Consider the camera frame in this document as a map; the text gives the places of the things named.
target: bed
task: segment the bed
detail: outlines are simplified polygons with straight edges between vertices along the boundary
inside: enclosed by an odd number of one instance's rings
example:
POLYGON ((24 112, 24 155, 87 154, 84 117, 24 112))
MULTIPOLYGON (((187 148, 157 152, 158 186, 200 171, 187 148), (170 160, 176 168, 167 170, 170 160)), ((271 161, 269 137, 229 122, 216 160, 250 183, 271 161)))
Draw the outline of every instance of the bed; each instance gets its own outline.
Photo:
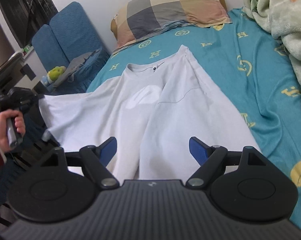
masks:
POLYGON ((232 24, 171 29, 112 55, 87 92, 120 76, 128 63, 153 63, 187 46, 239 110, 262 153, 298 187, 291 221, 301 228, 300 86, 285 49, 270 34, 241 9, 229 16, 232 24))

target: pillow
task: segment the pillow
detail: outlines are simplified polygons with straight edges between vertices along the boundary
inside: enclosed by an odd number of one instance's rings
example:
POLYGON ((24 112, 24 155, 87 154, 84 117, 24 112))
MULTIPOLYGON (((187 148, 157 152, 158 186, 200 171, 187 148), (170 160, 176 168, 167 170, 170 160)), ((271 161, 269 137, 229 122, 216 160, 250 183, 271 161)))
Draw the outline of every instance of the pillow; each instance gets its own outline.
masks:
POLYGON ((132 0, 111 23, 117 36, 114 53, 172 28, 223 23, 231 23, 231 19, 219 0, 132 0))

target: window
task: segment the window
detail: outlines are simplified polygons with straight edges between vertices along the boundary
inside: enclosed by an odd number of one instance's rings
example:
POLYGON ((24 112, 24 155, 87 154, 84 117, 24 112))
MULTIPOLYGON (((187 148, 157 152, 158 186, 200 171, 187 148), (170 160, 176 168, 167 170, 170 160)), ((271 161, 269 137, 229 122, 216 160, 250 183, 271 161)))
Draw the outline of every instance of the window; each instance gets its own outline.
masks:
POLYGON ((58 13, 52 0, 0 0, 0 9, 21 48, 58 13))

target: white t-shirt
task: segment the white t-shirt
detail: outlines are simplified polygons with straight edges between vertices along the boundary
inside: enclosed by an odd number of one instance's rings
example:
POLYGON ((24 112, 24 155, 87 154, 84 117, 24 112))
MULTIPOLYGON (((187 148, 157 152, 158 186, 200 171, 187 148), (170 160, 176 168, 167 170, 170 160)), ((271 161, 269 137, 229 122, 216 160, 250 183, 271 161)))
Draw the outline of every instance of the white t-shirt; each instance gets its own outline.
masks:
POLYGON ((188 149, 196 136, 207 145, 259 150, 236 107, 185 46, 149 65, 128 64, 94 92, 45 96, 43 119, 65 152, 117 139, 107 168, 120 181, 182 179, 199 164, 188 149))

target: gray cloth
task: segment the gray cloth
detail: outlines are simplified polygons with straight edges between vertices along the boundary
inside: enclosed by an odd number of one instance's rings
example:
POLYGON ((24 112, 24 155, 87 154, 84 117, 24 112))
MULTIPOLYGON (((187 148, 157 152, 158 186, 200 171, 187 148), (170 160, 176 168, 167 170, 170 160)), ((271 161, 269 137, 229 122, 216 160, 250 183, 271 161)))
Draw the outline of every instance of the gray cloth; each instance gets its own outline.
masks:
POLYGON ((81 66, 84 65, 86 60, 94 53, 98 52, 96 50, 94 52, 87 52, 79 57, 74 58, 70 64, 68 65, 66 71, 54 82, 53 86, 60 86, 69 76, 71 76, 76 70, 78 70, 81 66))

